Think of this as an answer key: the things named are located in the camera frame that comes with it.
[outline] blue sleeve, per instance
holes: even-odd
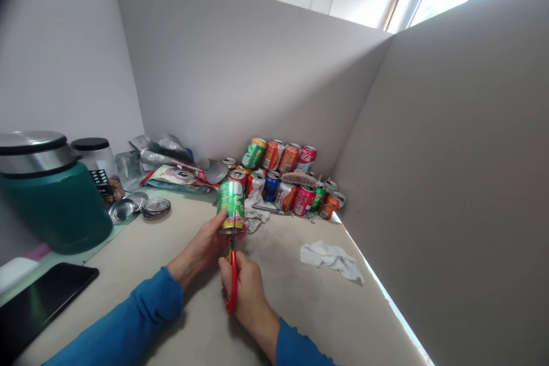
[[[182,301],[183,289],[162,267],[45,365],[136,365],[164,326],[181,316]]]
[[[319,352],[316,344],[307,336],[297,333],[280,318],[279,340],[276,344],[277,366],[333,366],[333,360]]]

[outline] white tissue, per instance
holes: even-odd
[[[362,273],[356,266],[356,259],[345,253],[341,247],[326,244],[323,240],[301,246],[301,263],[316,267],[324,263],[330,269],[339,270],[346,279],[360,279],[364,284]]]
[[[244,214],[248,219],[250,226],[248,233],[253,233],[257,230],[260,223],[269,221],[270,213],[265,210],[254,209],[252,206],[265,206],[265,202],[259,190],[253,190],[250,196],[244,201]]]

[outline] thermos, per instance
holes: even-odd
[[[0,133],[0,190],[55,252],[85,252],[112,231],[90,172],[61,133]]]

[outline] hand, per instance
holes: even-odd
[[[230,296],[232,270],[225,257],[218,260],[225,293]],[[270,307],[263,290],[261,269],[255,262],[249,261],[242,252],[236,252],[238,267],[238,295],[234,315],[244,328],[253,336],[261,349],[276,365],[276,344],[280,331],[280,318]]]
[[[229,235],[217,232],[227,218],[227,214],[227,210],[223,209],[216,217],[204,223],[193,240],[166,266],[183,290],[230,244]],[[246,233],[239,233],[235,237],[243,238],[244,236]]]

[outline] beige desk surface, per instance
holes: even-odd
[[[167,264],[216,211],[208,203],[176,194],[167,198],[172,202],[167,219],[150,224],[139,216],[88,261],[87,266],[100,270],[99,277],[16,364],[38,365],[52,357]],[[302,264],[301,245],[319,239],[355,257],[365,285],[326,267]],[[271,216],[256,233],[239,241],[237,248],[259,263],[271,306],[288,324],[309,335],[336,364],[424,365],[343,226]],[[151,350],[147,364],[268,364],[246,331],[227,316],[217,265],[185,291],[182,317]]]

